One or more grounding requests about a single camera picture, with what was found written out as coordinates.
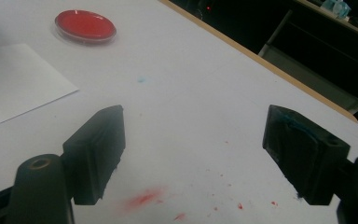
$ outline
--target screw hole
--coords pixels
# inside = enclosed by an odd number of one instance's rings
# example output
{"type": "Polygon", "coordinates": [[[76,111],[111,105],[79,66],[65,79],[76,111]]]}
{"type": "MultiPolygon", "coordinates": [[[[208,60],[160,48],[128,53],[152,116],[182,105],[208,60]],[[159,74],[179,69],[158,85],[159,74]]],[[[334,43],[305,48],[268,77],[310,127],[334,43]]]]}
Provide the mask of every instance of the screw hole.
{"type": "Polygon", "coordinates": [[[31,163],[31,165],[29,166],[29,168],[31,170],[39,170],[39,169],[42,169],[42,168],[45,168],[46,166],[48,166],[50,164],[50,159],[39,159],[39,160],[36,160],[36,161],[33,161],[31,163]]]}

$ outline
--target red stain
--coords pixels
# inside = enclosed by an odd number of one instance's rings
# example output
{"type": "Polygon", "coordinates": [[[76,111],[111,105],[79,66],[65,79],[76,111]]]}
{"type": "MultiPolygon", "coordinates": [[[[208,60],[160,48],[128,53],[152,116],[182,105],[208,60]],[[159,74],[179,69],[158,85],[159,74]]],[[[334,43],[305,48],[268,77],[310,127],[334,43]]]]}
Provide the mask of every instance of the red stain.
{"type": "Polygon", "coordinates": [[[159,197],[161,197],[163,194],[163,189],[147,189],[144,193],[125,201],[123,203],[122,209],[125,212],[131,212],[152,202],[160,203],[162,200],[159,197]]]}
{"type": "Polygon", "coordinates": [[[185,220],[185,218],[186,218],[186,214],[185,213],[180,213],[180,214],[178,214],[177,216],[176,216],[176,218],[174,219],[174,221],[183,221],[183,220],[185,220]]]}

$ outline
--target black cabinet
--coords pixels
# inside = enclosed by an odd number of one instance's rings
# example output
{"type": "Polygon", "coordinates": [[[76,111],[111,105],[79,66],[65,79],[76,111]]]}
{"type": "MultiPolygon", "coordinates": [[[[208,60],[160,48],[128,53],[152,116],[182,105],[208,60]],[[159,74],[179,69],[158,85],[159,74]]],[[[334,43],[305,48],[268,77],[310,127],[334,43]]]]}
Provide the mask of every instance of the black cabinet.
{"type": "Polygon", "coordinates": [[[275,0],[171,1],[256,54],[289,10],[275,0]]]}
{"type": "Polygon", "coordinates": [[[358,98],[358,35],[293,13],[272,46],[358,98]]]}

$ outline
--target table edge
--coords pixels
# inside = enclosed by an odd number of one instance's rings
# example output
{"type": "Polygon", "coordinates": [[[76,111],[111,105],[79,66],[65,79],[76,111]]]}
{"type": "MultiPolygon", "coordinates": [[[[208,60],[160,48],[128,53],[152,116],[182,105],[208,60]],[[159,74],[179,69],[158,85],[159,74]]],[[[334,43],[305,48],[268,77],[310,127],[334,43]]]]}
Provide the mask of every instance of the table edge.
{"type": "Polygon", "coordinates": [[[273,74],[283,78],[284,80],[286,80],[287,82],[289,82],[292,85],[296,86],[297,88],[299,88],[300,90],[302,90],[306,94],[312,96],[316,100],[318,100],[318,101],[322,102],[323,104],[329,106],[330,108],[336,110],[338,113],[340,113],[341,115],[345,116],[346,118],[352,120],[355,123],[358,123],[357,118],[352,113],[350,113],[349,111],[345,110],[341,106],[339,106],[339,105],[335,104],[334,102],[330,101],[329,99],[325,98],[319,92],[311,89],[310,87],[308,87],[304,83],[302,83],[302,82],[298,81],[297,79],[289,76],[287,73],[283,72],[283,70],[279,69],[278,67],[276,67],[272,63],[269,63],[268,61],[266,61],[265,59],[261,58],[260,56],[254,54],[249,49],[247,49],[246,47],[244,47],[244,46],[240,45],[239,43],[235,42],[233,39],[229,38],[228,36],[220,33],[219,31],[214,29],[209,24],[205,23],[204,21],[201,21],[200,19],[198,19],[195,16],[191,15],[190,13],[188,13],[184,9],[180,8],[176,4],[170,2],[169,0],[159,0],[159,2],[163,3],[167,7],[170,7],[171,9],[173,9],[177,13],[181,14],[182,16],[186,17],[187,19],[193,21],[199,27],[205,29],[206,31],[208,31],[212,35],[220,38],[221,40],[223,40],[224,42],[229,44],[232,48],[238,50],[239,52],[241,52],[244,55],[248,56],[249,58],[251,58],[255,62],[257,62],[260,65],[262,65],[265,68],[267,68],[273,74]]]}

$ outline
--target paper sheet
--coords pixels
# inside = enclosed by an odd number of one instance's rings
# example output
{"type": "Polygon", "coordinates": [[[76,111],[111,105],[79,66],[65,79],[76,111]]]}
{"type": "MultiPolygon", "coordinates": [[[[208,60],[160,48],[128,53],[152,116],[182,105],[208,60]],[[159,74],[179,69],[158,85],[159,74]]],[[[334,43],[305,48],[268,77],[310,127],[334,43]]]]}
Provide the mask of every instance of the paper sheet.
{"type": "Polygon", "coordinates": [[[0,123],[77,90],[27,45],[0,47],[0,123]]]}

